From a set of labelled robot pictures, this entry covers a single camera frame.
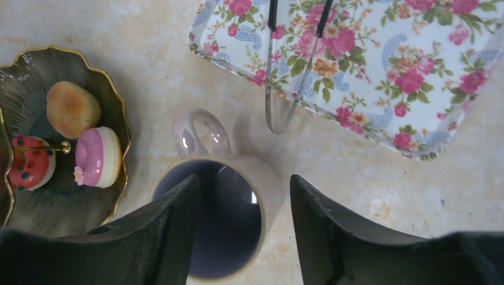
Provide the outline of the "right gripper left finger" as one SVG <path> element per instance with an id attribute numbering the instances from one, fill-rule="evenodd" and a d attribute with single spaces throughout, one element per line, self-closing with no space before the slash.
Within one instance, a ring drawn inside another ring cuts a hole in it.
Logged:
<path id="1" fill-rule="evenodd" d="M 1 229 L 2 284 L 185 284 L 200 202 L 191 175 L 160 198 L 83 235 Z"/>

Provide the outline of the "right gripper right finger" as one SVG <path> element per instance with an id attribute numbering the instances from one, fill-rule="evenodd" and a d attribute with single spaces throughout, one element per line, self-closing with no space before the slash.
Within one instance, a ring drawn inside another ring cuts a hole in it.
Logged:
<path id="1" fill-rule="evenodd" d="M 300 175 L 290 197 L 304 284 L 502 284 L 503 233 L 426 239 L 369 220 Z"/>

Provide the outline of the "pink frosted donut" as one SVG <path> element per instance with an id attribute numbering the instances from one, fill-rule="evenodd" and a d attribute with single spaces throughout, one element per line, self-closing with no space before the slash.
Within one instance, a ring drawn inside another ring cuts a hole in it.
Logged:
<path id="1" fill-rule="evenodd" d="M 118 179 L 121 160 L 120 141 L 112 129 L 87 129 L 77 140 L 74 180 L 79 186 L 110 187 Z"/>

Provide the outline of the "red fruit tart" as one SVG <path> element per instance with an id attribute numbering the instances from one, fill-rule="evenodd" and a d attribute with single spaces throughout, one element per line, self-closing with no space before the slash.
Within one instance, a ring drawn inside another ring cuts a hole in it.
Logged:
<path id="1" fill-rule="evenodd" d="M 56 168 L 52 150 L 16 151 L 9 179 L 14 190 L 33 191 L 46 184 Z"/>

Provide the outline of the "round orange bun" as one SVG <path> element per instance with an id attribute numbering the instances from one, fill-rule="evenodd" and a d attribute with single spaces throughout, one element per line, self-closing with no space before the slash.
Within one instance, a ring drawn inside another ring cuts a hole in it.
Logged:
<path id="1" fill-rule="evenodd" d="M 55 83 L 46 99 L 48 121 L 65 138 L 78 138 L 85 130 L 96 127 L 101 119 L 101 107 L 95 96 L 72 82 Z"/>

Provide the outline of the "black handled steel tongs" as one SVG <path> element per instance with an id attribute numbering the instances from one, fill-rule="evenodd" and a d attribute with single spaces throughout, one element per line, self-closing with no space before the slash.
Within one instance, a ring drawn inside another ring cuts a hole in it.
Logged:
<path id="1" fill-rule="evenodd" d="M 267 39 L 266 79 L 265 87 L 265 116 L 268 130 L 274 134 L 282 134 L 289 126 L 295 110 L 305 95 L 313 95 L 308 85 L 314 82 L 313 64 L 316 55 L 324 52 L 322 43 L 323 32 L 328 23 L 336 19 L 337 10 L 333 1 L 320 3 L 306 1 L 300 8 L 308 9 L 306 27 L 294 25 L 286 26 L 288 8 L 297 9 L 294 3 L 287 7 L 279 5 L 278 1 L 269 2 L 267 12 Z M 273 127 L 272 97 L 274 94 L 293 100 L 286 119 L 280 127 Z"/>

